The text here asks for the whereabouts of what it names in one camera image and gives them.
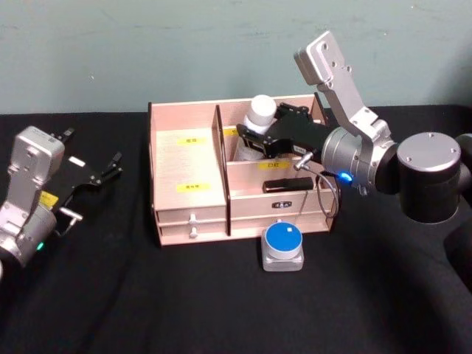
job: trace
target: wooden compartment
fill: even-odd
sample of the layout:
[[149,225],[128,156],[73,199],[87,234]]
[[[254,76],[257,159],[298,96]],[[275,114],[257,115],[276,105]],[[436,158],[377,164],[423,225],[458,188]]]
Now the wooden compartment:
[[[314,95],[275,100],[310,107],[313,120],[324,122]],[[232,161],[238,139],[235,126],[243,121],[250,102],[150,104],[152,213],[162,245],[258,237],[278,219],[295,223],[303,232],[330,229],[316,190],[263,193],[267,180],[314,177],[293,169],[300,157]],[[310,166],[322,170],[319,164]],[[330,189],[321,184],[320,195],[325,209],[331,210]],[[277,203],[287,207],[274,207]],[[198,236],[190,237],[195,230]]]

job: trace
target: black table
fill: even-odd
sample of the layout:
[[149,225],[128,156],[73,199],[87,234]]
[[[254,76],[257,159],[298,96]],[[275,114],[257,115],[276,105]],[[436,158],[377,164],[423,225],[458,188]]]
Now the black table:
[[[459,106],[374,108],[400,141],[472,131]],[[123,152],[122,178],[73,209],[0,284],[0,353],[472,353],[472,294],[443,239],[472,213],[415,223],[396,197],[343,191],[331,234],[306,236],[300,272],[265,273],[258,240],[160,248],[150,217],[148,118],[136,114],[0,117],[0,200],[13,137],[72,126],[69,152],[100,169]]]

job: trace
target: yellow label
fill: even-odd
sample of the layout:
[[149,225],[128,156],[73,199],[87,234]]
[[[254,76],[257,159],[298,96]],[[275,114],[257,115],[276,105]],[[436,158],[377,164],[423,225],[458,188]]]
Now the yellow label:
[[273,162],[260,162],[260,170],[278,170],[283,168],[289,168],[290,162],[288,161],[273,161]]
[[41,192],[41,196],[39,197],[39,202],[43,204],[46,208],[52,209],[52,207],[57,203],[58,197],[48,192]]
[[237,129],[236,128],[225,128],[225,129],[223,129],[223,135],[224,136],[237,135]]
[[209,183],[185,183],[177,185],[177,192],[201,192],[203,190],[209,190],[210,188]]
[[188,138],[179,139],[177,141],[179,145],[200,145],[206,142],[207,138],[204,136],[189,136]]

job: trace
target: black label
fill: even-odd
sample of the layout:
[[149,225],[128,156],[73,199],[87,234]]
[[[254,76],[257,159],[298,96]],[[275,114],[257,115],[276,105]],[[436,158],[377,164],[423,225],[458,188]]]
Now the black label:
[[292,206],[291,201],[278,201],[276,203],[272,203],[272,207],[274,209],[290,208],[291,206]]

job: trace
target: drawer knob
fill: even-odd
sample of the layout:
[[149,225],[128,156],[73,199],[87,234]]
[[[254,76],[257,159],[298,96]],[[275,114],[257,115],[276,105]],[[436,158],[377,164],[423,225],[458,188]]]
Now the drawer knob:
[[192,227],[192,231],[190,231],[189,237],[190,237],[190,238],[197,238],[197,236],[198,236],[197,228],[196,228],[196,227]]

